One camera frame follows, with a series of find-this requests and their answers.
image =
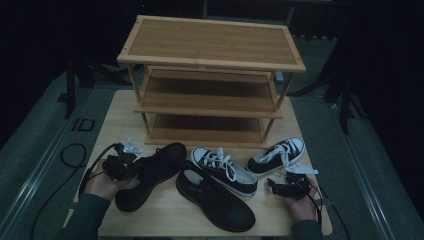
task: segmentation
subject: person's arm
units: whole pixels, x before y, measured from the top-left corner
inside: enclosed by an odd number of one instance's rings
[[[102,173],[103,161],[99,161],[98,167],[90,175],[92,178],[87,182],[66,227],[55,235],[54,240],[97,239],[98,228],[111,201],[126,184],[126,181],[112,181]]]
[[[311,191],[309,195],[313,198],[316,193],[317,184],[309,179]],[[292,225],[293,240],[321,240],[324,236],[317,222],[315,204],[307,196],[296,201],[295,198],[283,197],[284,202],[289,206],[290,211],[296,220]]]

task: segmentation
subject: black leather shoe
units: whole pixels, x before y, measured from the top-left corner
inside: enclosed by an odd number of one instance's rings
[[[187,149],[181,143],[172,143],[151,157],[141,158],[137,175],[138,184],[130,189],[121,189],[115,196],[115,204],[121,211],[133,212],[139,209],[150,196],[154,187],[175,176],[187,156]]]
[[[245,232],[255,225],[250,207],[191,161],[184,161],[177,177],[178,192],[198,205],[215,226]]]

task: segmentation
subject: canvas sneaker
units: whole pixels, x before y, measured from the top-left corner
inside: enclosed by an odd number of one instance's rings
[[[195,147],[191,151],[191,161],[211,175],[215,180],[242,196],[255,194],[258,179],[234,161],[224,150],[218,148],[217,153],[205,147]]]
[[[262,176],[275,169],[282,168],[283,162],[294,164],[305,151],[305,143],[298,137],[291,137],[265,149],[247,162],[246,169],[256,176]]]
[[[245,232],[255,225],[255,214],[243,200],[190,161],[184,161],[176,187],[212,224],[225,231]]]
[[[141,158],[136,184],[121,189],[115,196],[115,204],[121,211],[133,212],[139,209],[150,196],[154,187],[175,176],[186,160],[187,149],[181,143],[172,143],[157,149],[153,156]]]

